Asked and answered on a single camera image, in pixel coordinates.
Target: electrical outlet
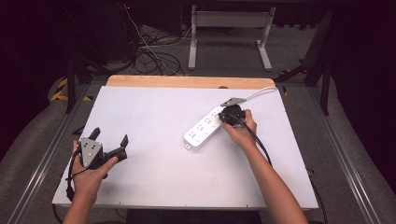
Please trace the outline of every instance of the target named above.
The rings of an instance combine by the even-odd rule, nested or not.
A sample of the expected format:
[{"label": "electrical outlet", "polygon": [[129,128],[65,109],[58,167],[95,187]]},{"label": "electrical outlet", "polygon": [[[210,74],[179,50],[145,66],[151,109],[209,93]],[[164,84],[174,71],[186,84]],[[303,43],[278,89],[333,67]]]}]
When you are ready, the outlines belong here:
[{"label": "electrical outlet", "polygon": [[217,106],[210,111],[203,119],[196,123],[188,132],[184,134],[184,147],[186,149],[199,149],[216,131],[222,127],[219,113],[224,109]]}]

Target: white table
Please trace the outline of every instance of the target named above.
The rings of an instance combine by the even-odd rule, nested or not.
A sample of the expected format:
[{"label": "white table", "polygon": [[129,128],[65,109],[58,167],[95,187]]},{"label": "white table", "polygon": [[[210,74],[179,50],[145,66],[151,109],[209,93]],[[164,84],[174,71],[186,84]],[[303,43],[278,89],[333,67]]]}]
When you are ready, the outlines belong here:
[{"label": "white table", "polygon": [[[175,79],[186,84],[197,78],[212,80],[212,84],[213,81],[220,81],[210,77],[169,77],[166,81]],[[145,83],[149,85],[157,78],[132,79],[135,81],[132,83],[146,80]],[[238,83],[240,79],[221,80]],[[239,83],[244,86],[246,81],[251,82],[251,78]],[[253,83],[257,85],[263,81],[267,80],[258,78]],[[238,210],[264,208],[259,187],[245,155],[224,130],[220,130],[198,151],[187,150],[183,144],[183,134],[212,108],[232,96],[245,97],[254,91],[103,87],[82,136],[89,136],[94,128],[99,127],[102,132],[96,141],[103,143],[104,151],[117,148],[125,134],[129,136],[129,145],[126,148],[128,159],[118,163],[109,172],[99,190],[95,206]],[[242,103],[241,107],[252,111],[253,118],[258,123],[257,134],[265,145],[274,168],[300,206],[304,209],[318,208],[279,92],[261,94]],[[67,169],[66,167],[63,179],[66,178]],[[53,203],[70,205],[65,189],[66,182],[63,181],[55,193]]]}]

